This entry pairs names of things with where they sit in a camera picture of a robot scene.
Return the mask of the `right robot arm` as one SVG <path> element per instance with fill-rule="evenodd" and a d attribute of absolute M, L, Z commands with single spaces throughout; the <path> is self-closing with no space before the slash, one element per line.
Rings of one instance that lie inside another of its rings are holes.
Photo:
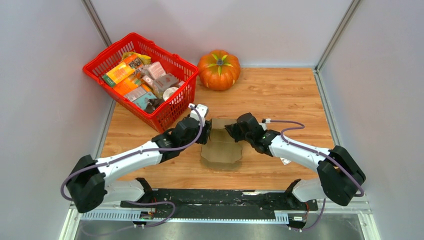
<path fill-rule="evenodd" d="M 300 164 L 317 173 L 318 177 L 293 181 L 286 189 L 286 205 L 299 209 L 305 202 L 330 199 L 347 206 L 353 198 L 363 197 L 366 175 L 348 150 L 340 145 L 332 149 L 309 145 L 286 136 L 281 131 L 267 129 L 271 118 L 258 121 L 250 112 L 224 128 L 235 142 L 246 141 L 258 153 Z"/>

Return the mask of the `brown cardboard box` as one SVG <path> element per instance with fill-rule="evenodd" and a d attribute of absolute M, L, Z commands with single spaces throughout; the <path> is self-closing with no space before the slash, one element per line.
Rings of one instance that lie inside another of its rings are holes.
<path fill-rule="evenodd" d="M 214 171 L 236 171 L 242 165 L 243 146 L 229 135 L 226 125 L 235 119 L 213 118 L 207 143 L 201 147 L 200 163 Z"/>

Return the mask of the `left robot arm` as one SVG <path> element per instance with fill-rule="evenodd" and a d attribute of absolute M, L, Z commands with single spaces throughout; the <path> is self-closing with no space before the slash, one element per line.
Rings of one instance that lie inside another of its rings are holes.
<path fill-rule="evenodd" d="M 148 207 L 153 201 L 150 186 L 141 178 L 131 181 L 120 181 L 119 178 L 176 158 L 193 144 L 206 144 L 211 126 L 209 120 L 200 123 L 187 116 L 174 128 L 134 149 L 97 159 L 85 155 L 61 184 L 60 193 L 74 203 L 79 213 L 92 211 L 101 204 L 121 201 L 133 201 L 142 208 Z"/>

